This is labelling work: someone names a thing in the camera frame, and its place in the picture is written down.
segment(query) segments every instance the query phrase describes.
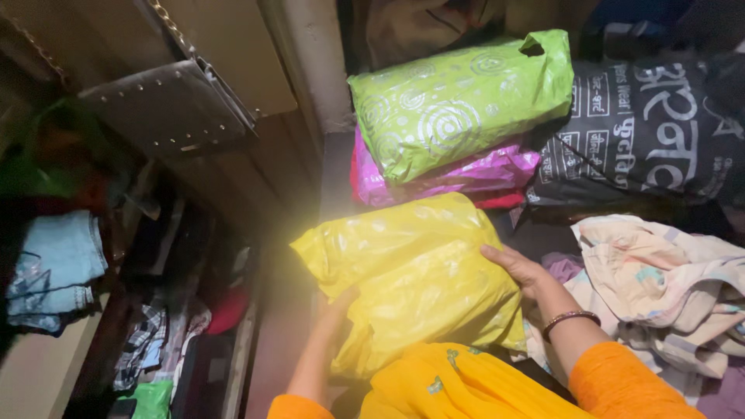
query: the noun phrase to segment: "gold chain strap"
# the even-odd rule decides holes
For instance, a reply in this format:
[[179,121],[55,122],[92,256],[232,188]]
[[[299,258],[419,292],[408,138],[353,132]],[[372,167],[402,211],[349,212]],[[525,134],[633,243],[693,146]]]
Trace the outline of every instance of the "gold chain strap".
[[148,0],[148,4],[155,10],[155,13],[158,14],[158,17],[162,19],[162,21],[165,23],[165,26],[173,33],[173,35],[178,38],[179,42],[181,42],[181,45],[186,45],[184,43],[184,34],[179,31],[179,28],[176,27],[176,22],[174,22],[171,17],[168,15],[168,10],[165,9],[160,4],[160,1],[158,0]]
[[47,51],[44,47],[41,46],[37,42],[36,37],[32,35],[29,31],[26,30],[23,26],[21,26],[21,22],[15,18],[10,17],[10,15],[7,13],[7,10],[5,10],[5,5],[0,2],[0,15],[2,15],[3,19],[9,21],[13,27],[18,31],[19,34],[23,35],[28,42],[31,43],[31,45],[37,50],[39,53],[39,56],[46,61],[47,65],[51,67],[51,69],[54,70],[54,72],[57,73],[57,76],[60,78],[60,82],[62,84],[62,87],[65,90],[70,90],[70,78],[67,75],[67,72],[65,72],[65,69],[63,69],[60,64],[57,62],[57,60],[54,59],[54,57],[51,56],[51,53]]

